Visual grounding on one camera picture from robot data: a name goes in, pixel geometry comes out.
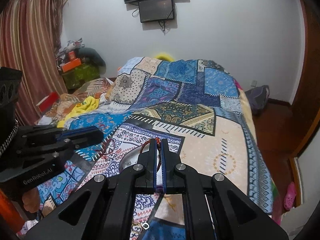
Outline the left hand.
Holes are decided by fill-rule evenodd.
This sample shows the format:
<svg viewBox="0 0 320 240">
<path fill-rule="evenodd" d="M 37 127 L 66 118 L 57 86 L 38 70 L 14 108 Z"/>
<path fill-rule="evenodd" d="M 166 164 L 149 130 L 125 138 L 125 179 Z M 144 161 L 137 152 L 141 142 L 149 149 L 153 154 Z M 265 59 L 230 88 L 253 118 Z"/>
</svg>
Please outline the left hand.
<svg viewBox="0 0 320 240">
<path fill-rule="evenodd" d="M 35 213 L 40 208 L 40 195 L 38 188 L 34 188 L 22 196 L 24 209 L 30 213 Z"/>
</svg>

